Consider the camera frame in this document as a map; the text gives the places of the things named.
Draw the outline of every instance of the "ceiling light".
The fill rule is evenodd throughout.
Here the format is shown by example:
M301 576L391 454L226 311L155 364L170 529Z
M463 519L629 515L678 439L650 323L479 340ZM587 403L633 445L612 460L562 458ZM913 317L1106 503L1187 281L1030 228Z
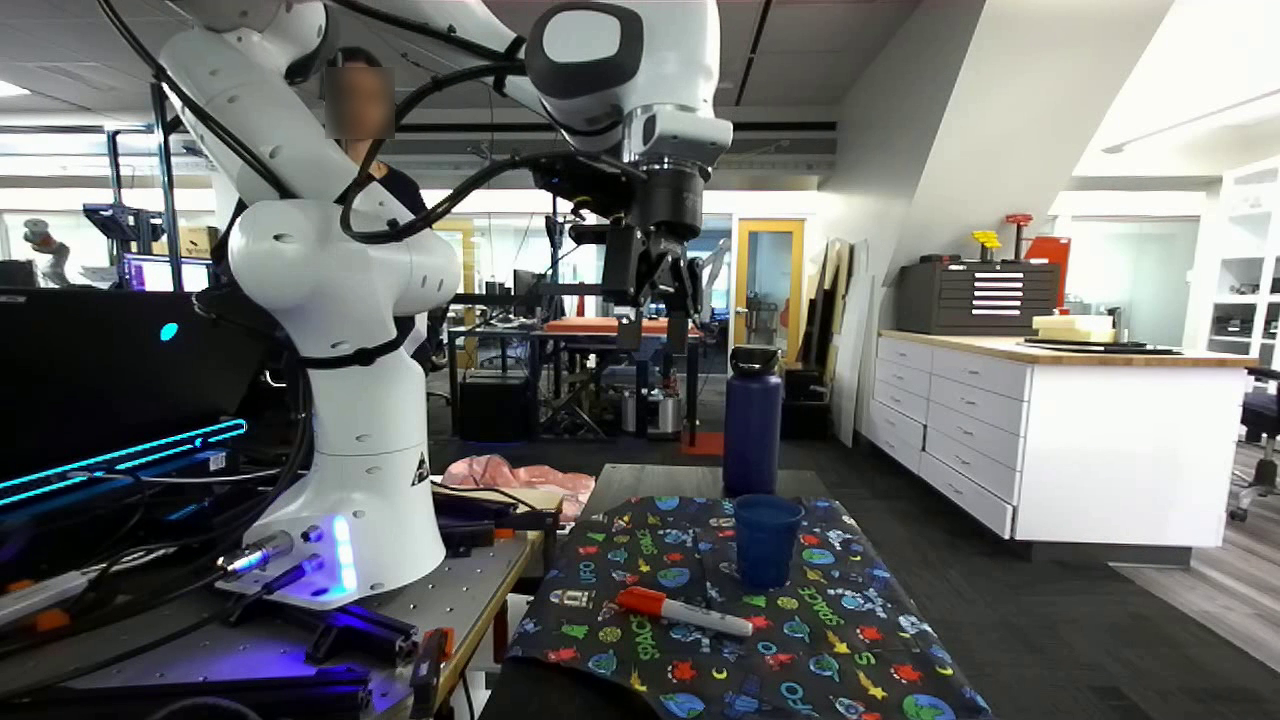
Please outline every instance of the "ceiling light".
M1185 145L1192 137L1209 137L1217 130L1233 130L1233 126L1256 126L1256 120L1274 120L1280 116L1280 89L1269 89L1260 97L1200 111L1200 116L1185 116L1175 126L1162 126L1155 132L1144 137L1128 137L1121 145L1106 145L1102 154L1128 154L1128 147L1166 147L1166 145Z
M32 97L32 93L21 89L21 83L0 81L0 97Z

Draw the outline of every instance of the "small object on table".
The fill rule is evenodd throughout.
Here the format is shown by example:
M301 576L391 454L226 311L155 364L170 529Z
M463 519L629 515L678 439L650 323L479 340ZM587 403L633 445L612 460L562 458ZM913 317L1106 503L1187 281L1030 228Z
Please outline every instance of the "small object on table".
M753 636L753 622L724 616L724 611L696 610L696 603L678 603L656 588L625 588L625 593L614 593L614 610L633 611L633 616L650 616L650 622L663 616L673 625L691 625L691 627L709 627L709 631L724 631L724 636L738 636L738 639Z
M979 233L970 233L970 245L976 245L979 260L987 263L990 253L1000 253L1000 233L979 228Z
M771 348L734 348L724 387L724 496L776 488L785 439L785 383Z
M440 679L443 679L443 666L456 652L456 631L450 627L433 627L419 639L419 652L410 659L410 717L433 717L434 696L440 696Z
M785 588L799 531L799 503L778 496L738 496L734 519L734 581L753 593Z

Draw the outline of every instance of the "doorway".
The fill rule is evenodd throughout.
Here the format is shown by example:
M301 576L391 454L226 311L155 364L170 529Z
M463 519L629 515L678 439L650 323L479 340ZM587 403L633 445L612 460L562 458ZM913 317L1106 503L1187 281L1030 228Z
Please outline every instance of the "doorway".
M803 221L738 221L730 263L730 348L769 346L793 369L803 331Z

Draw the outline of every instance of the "blue led light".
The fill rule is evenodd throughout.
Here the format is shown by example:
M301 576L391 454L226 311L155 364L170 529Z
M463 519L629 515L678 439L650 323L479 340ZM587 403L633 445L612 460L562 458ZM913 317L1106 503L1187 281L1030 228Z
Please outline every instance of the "blue led light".
M335 555L335 584L357 593L357 549L352 549L352 515L331 519L331 555Z
M160 346L170 346L185 327L176 322L160 323Z
M231 418L231 419L221 419L221 426L206 426L206 427L196 427L196 433L176 433L176 435L162 435L162 439L146 439L146 445L118 450L118 454L89 458L89 460L77 460L77 463L12 475L12 479L0 479L0 510L32 500L32 496L58 492L58 488L73 488L73 486L101 479L107 472L128 472L128 470L141 470L146 460L193 454L193 450L200 450L200 439L205 445L221 445L221 439L237 439L244 433L246 433L246 419Z

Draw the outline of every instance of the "kitchen counter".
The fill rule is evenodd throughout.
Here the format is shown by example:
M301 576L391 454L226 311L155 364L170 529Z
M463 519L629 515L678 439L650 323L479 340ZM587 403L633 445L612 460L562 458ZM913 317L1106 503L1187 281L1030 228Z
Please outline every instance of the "kitchen counter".
M1020 364L1075 364L1075 369L1250 369L1250 358L1217 358L1217 351L1093 351L1093 348L1052 348L1028 346L1020 335L928 335L928 331L884 331L884 340L917 340L961 351L1004 358Z
M1240 358L1113 358L884 331L861 433L1020 546L1217 549Z

